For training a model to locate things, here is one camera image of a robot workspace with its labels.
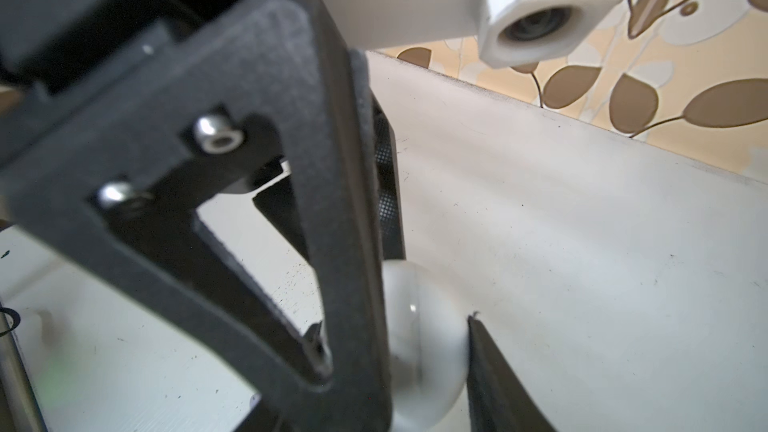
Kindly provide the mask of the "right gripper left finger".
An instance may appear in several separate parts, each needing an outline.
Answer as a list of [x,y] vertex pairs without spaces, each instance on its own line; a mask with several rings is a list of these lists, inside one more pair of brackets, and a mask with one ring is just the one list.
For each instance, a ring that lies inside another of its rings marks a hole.
[[[225,361],[296,431],[390,428],[375,107],[322,0],[239,0],[115,79],[1,118],[1,195],[26,232]],[[320,348],[203,223],[252,193],[308,262]]]

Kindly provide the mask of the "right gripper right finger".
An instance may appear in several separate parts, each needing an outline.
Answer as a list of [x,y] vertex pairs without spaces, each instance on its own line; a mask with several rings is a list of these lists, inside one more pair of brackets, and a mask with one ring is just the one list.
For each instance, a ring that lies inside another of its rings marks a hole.
[[466,381],[470,426],[477,431],[555,428],[532,400],[485,325],[468,317],[470,361]]

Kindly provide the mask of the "white earbud charging case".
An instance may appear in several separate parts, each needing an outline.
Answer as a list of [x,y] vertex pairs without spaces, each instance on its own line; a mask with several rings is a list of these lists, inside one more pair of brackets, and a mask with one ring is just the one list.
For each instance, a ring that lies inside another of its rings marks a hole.
[[455,294],[407,260],[382,266],[394,431],[427,431],[458,400],[469,370],[469,326]]

